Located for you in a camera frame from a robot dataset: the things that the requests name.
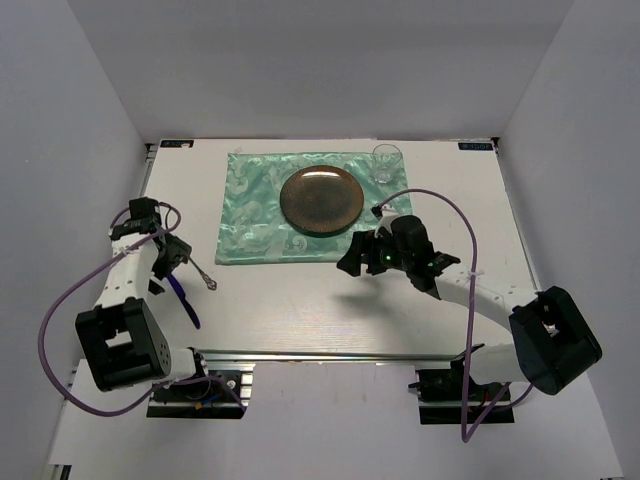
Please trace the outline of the purple knife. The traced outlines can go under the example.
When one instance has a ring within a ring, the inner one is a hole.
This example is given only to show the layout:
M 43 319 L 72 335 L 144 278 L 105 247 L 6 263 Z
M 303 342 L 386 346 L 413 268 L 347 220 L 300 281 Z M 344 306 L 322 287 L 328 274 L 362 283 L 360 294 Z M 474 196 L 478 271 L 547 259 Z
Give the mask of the purple knife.
M 170 286 L 172 287 L 174 293 L 178 297 L 182 307 L 184 308 L 185 312 L 187 313 L 190 321 L 192 322 L 192 324 L 194 325 L 194 327 L 196 329 L 200 329 L 201 328 L 201 321 L 199 319 L 199 316 L 196 313 L 196 311 L 193 308 L 193 306 L 191 305 L 191 303 L 189 302 L 189 300 L 187 299 L 186 292 L 185 292 L 184 288 L 182 287 L 181 283 L 179 282 L 179 280 L 173 274 L 170 274 L 167 277 L 167 279 L 168 279 L 168 282 L 169 282 Z

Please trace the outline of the brown ceramic plate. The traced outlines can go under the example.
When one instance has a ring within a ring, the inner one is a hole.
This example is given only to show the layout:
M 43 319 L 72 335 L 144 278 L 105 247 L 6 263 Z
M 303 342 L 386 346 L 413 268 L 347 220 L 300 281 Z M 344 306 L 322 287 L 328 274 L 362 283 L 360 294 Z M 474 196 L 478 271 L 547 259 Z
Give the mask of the brown ceramic plate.
M 287 223 L 316 237 L 345 232 L 360 217 L 364 192 L 342 168 L 317 165 L 292 174 L 280 190 L 279 203 Z

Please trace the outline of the green satin cloth napkin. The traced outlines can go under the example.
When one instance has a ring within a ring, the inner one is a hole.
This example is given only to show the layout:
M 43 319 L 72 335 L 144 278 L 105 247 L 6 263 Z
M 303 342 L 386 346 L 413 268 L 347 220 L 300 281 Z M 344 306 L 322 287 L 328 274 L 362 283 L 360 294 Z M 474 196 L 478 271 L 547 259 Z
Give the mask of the green satin cloth napkin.
M 313 237 L 295 230 L 282 214 L 280 191 L 297 171 L 316 165 L 339 167 L 358 180 L 363 212 L 346 231 Z M 230 153 L 217 239 L 218 265 L 337 262 L 355 231 L 371 230 L 370 208 L 408 187 L 404 157 L 392 155 L 392 177 L 377 181 L 381 157 L 371 152 Z

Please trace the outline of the clear glass cup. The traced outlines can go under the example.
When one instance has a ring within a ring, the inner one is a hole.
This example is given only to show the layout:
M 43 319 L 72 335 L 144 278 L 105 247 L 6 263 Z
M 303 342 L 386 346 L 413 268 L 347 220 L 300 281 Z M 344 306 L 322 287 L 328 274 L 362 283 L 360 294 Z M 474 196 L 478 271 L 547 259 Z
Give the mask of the clear glass cup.
M 379 184 L 387 184 L 393 180 L 403 155 L 394 144 L 377 145 L 372 152 L 372 174 Z

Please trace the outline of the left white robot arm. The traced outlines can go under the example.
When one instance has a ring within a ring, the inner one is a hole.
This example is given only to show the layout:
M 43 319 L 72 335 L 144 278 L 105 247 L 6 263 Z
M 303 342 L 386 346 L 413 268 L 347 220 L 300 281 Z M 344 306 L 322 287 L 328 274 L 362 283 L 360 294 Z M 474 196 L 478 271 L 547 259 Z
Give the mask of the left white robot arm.
M 112 254 L 103 291 L 90 311 L 77 315 L 75 327 L 93 379 L 101 391 L 145 382 L 176 382 L 188 398 L 211 387 L 204 359 L 192 347 L 172 348 L 149 305 L 149 295 L 164 292 L 168 280 L 195 325 L 173 271 L 189 261 L 192 247 L 162 223 L 161 203 L 142 197 L 129 202 L 129 218 L 110 228 Z

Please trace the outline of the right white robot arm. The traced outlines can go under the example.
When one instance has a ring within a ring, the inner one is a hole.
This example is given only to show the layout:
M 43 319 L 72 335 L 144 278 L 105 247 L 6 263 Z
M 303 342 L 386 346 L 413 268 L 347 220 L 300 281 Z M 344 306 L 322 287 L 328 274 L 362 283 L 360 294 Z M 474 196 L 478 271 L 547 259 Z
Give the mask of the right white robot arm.
M 474 349 L 453 371 L 452 388 L 463 398 L 477 397 L 489 383 L 508 382 L 529 382 L 556 395 L 602 358 L 598 340 L 565 289 L 534 291 L 481 281 L 459 258 L 435 250 L 414 215 L 385 214 L 375 229 L 355 232 L 337 267 L 352 277 L 402 271 L 418 291 L 465 306 L 511 334 L 507 344 Z

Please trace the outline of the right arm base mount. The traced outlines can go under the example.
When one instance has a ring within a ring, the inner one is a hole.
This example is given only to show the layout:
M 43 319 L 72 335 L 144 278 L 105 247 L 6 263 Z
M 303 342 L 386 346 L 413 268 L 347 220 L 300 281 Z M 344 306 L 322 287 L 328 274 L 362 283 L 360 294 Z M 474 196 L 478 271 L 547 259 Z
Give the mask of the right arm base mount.
M 467 417 L 471 425 L 498 396 L 500 383 L 477 385 L 470 381 Z M 417 395 L 421 425 L 459 425 L 462 417 L 462 380 L 451 369 L 420 369 L 408 385 Z

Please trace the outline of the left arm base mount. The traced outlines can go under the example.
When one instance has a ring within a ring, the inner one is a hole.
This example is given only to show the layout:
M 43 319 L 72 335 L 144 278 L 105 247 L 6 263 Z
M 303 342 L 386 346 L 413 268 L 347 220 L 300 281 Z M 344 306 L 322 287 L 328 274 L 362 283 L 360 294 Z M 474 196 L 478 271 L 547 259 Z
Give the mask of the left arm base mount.
M 253 365 L 213 364 L 215 378 L 193 385 L 172 386 L 151 396 L 148 418 L 194 420 L 240 420 L 248 408 L 253 384 Z

